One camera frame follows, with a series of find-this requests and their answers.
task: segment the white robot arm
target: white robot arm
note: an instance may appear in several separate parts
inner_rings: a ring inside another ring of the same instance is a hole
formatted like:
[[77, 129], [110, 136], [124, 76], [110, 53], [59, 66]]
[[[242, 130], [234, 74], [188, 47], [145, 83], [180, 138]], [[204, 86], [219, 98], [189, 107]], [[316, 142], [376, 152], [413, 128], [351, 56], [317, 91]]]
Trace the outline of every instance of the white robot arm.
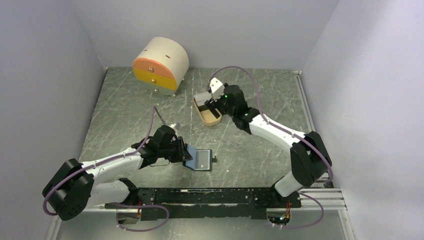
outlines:
[[220, 113], [227, 114], [239, 129], [264, 138], [290, 153], [292, 170], [272, 186], [282, 197], [300, 188], [310, 187], [328, 170], [317, 153], [304, 142], [313, 145], [331, 166], [332, 162], [318, 133], [296, 131], [264, 114], [262, 116], [259, 110], [248, 107], [243, 91], [237, 85], [228, 85], [213, 78], [209, 88], [211, 98], [204, 105], [215, 117], [218, 118]]

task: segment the gray wall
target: gray wall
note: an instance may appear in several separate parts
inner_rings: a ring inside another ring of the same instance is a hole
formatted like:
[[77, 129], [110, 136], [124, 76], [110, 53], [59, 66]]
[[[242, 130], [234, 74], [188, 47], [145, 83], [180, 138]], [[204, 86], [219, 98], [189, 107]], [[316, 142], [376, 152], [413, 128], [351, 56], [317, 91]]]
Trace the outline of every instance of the gray wall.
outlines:
[[358, 240], [424, 236], [423, 13], [341, 0], [303, 69]]
[[41, 191], [78, 158], [104, 70], [66, 0], [0, 4], [0, 235], [43, 239]]
[[100, 59], [130, 67], [153, 37], [192, 67], [300, 70], [338, 0], [71, 0]]

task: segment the purple cable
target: purple cable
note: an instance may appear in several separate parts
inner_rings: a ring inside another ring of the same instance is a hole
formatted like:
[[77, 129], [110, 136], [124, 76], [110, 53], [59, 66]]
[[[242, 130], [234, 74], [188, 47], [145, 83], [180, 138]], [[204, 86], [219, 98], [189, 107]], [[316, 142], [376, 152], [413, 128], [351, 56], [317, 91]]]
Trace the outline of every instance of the purple cable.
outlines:
[[[162, 116], [159, 114], [159, 111], [158, 111], [158, 109], [156, 108], [156, 106], [153, 106], [153, 110], [152, 110], [152, 113], [151, 113], [151, 120], [150, 120], [150, 126], [149, 126], [149, 128], [148, 128], [148, 131], [147, 131], [147, 135], [146, 135], [146, 137], [144, 138], [144, 140], [143, 140], [143, 142], [140, 144], [140, 146], [135, 150], [135, 151], [133, 151], [133, 152], [130, 152], [130, 153], [128, 153], [128, 154], [126, 154], [125, 156], [131, 156], [131, 155], [134, 155], [135, 153], [137, 153], [145, 144], [146, 144], [146, 141], [147, 141], [147, 139], [149, 138], [149, 136], [150, 136], [150, 132], [152, 131], [152, 126], [153, 126], [153, 119], [154, 119], [154, 117], [155, 117], [155, 112], [158, 114], [158, 116], [160, 117], [160, 120], [162, 121], [162, 123], [164, 124], [164, 125], [166, 125], [166, 123], [165, 123], [165, 120], [162, 118]], [[119, 158], [122, 158], [122, 157], [125, 157], [123, 154], [121, 154], [121, 155], [116, 155], [116, 156], [112, 156], [112, 157], [110, 157], [110, 158], [107, 158], [107, 159], [105, 159], [105, 160], [103, 160], [103, 161], [100, 161], [100, 162], [98, 162], [98, 163], [96, 163], [95, 165], [94, 164], [92, 164], [92, 165], [89, 165], [89, 166], [86, 166], [86, 167], [83, 167], [83, 168], [81, 168], [81, 169], [79, 169], [79, 170], [77, 170], [77, 171], [75, 171], [74, 173], [72, 173], [72, 174], [70, 174], [69, 176], [67, 176], [67, 177], [65, 177], [62, 181], [60, 181], [56, 186], [54, 186], [48, 193], [47, 193], [47, 195], [45, 196], [45, 198], [44, 198], [44, 200], [43, 200], [43, 202], [42, 202], [42, 209], [44, 210], [44, 212], [47, 214], [47, 215], [50, 215], [50, 216], [56, 216], [57, 215], [57, 213], [56, 212], [50, 212], [48, 209], [47, 209], [47, 203], [48, 203], [48, 201], [49, 201], [49, 199], [50, 199], [50, 197], [52, 196], [52, 194], [56, 191], [56, 190], [58, 190], [58, 188], [60, 188], [64, 183], [66, 183], [68, 180], [70, 180], [71, 178], [73, 178], [73, 177], [75, 177], [76, 175], [78, 175], [78, 174], [80, 174], [80, 173], [82, 173], [82, 172], [84, 172], [84, 171], [86, 171], [86, 170], [89, 170], [89, 169], [92, 169], [92, 168], [94, 168], [94, 167], [98, 167], [98, 166], [101, 166], [101, 165], [103, 165], [103, 164], [106, 164], [106, 163], [108, 163], [108, 162], [110, 162], [110, 161], [113, 161], [113, 160], [115, 160], [115, 159], [119, 159]]]
[[[286, 134], [289, 134], [289, 135], [292, 135], [292, 133], [289, 131], [289, 130], [287, 130], [287, 129], [284, 129], [284, 128], [282, 128], [282, 127], [280, 127], [280, 126], [278, 126], [278, 125], [276, 125], [276, 124], [274, 124], [273, 122], [271, 122], [271, 121], [269, 121], [268, 119], [267, 119], [267, 117], [264, 115], [264, 113], [263, 113], [263, 111], [262, 111], [262, 105], [261, 105], [261, 98], [260, 98], [260, 96], [259, 96], [259, 90], [258, 90], [258, 83], [257, 83], [257, 81], [255, 80], [255, 78], [252, 76], [252, 74], [250, 73], [250, 72], [248, 72], [245, 68], [243, 68], [243, 67], [240, 67], [240, 66], [225, 66], [225, 67], [222, 67], [222, 68], [220, 68], [220, 69], [218, 69], [218, 70], [216, 70], [214, 73], [212, 73], [212, 76], [210, 76], [210, 79], [209, 79], [209, 81], [207, 82], [207, 88], [208, 88], [208, 90], [210, 90], [211, 88], [209, 87], [209, 85], [210, 85], [210, 83], [211, 83], [211, 81], [212, 81], [212, 79], [215, 77], [215, 75], [218, 73], [218, 72], [220, 72], [220, 71], [222, 71], [222, 70], [224, 70], [224, 69], [229, 69], [229, 68], [236, 68], [236, 69], [240, 69], [240, 70], [242, 70], [243, 72], [245, 72], [248, 76], [249, 76], [249, 78], [251, 79], [251, 81], [252, 81], [252, 83], [253, 83], [253, 86], [254, 86], [254, 93], [256, 94], [256, 102], [257, 102], [257, 108], [258, 108], [258, 110], [259, 110], [259, 114], [262, 116], [262, 118], [263, 118], [263, 120], [265, 121], [265, 122], [267, 122], [269, 125], [271, 125], [271, 126], [273, 126], [273, 127], [275, 127], [275, 128], [277, 128], [277, 129], [279, 129], [279, 130], [281, 130], [281, 131], [283, 131], [284, 133], [286, 133]], [[320, 158], [321, 158], [321, 160], [324, 162], [324, 164], [325, 164], [325, 166], [327, 167], [327, 169], [328, 169], [328, 175], [329, 175], [329, 178], [327, 179], [327, 180], [319, 180], [319, 181], [316, 181], [317, 183], [329, 183], [329, 182], [331, 182], [332, 180], [333, 180], [333, 170], [332, 170], [332, 168], [331, 168], [331, 166], [330, 166], [330, 164], [329, 164], [329, 162], [327, 161], [327, 159], [324, 157], [324, 155], [315, 147], [315, 146], [313, 146], [310, 142], [308, 142], [308, 141], [306, 141], [303, 137], [301, 137], [301, 136], [299, 136], [299, 135], [297, 135], [297, 134], [294, 134], [293, 135], [295, 138], [297, 138], [297, 139], [299, 139], [300, 141], [302, 141], [304, 144], [306, 144], [310, 149], [312, 149]]]
[[131, 228], [126, 228], [126, 227], [122, 226], [119, 223], [119, 221], [118, 221], [118, 215], [116, 215], [116, 224], [117, 224], [116, 226], [118, 228], [122, 229], [122, 230], [125, 230], [125, 231], [137, 232], [137, 233], [153, 231], [153, 230], [158, 229], [158, 228], [162, 227], [163, 225], [165, 225], [168, 222], [168, 220], [170, 219], [170, 211], [168, 211], [168, 209], [166, 207], [161, 206], [161, 205], [132, 206], [132, 205], [125, 205], [125, 204], [121, 204], [121, 203], [117, 203], [117, 202], [113, 202], [112, 204], [115, 205], [115, 206], [118, 206], [118, 207], [122, 207], [122, 208], [133, 208], [133, 209], [157, 208], [157, 209], [163, 209], [166, 212], [166, 218], [165, 218], [165, 220], [161, 224], [159, 224], [157, 226], [154, 226], [152, 228], [149, 228], [149, 229], [131, 229]]

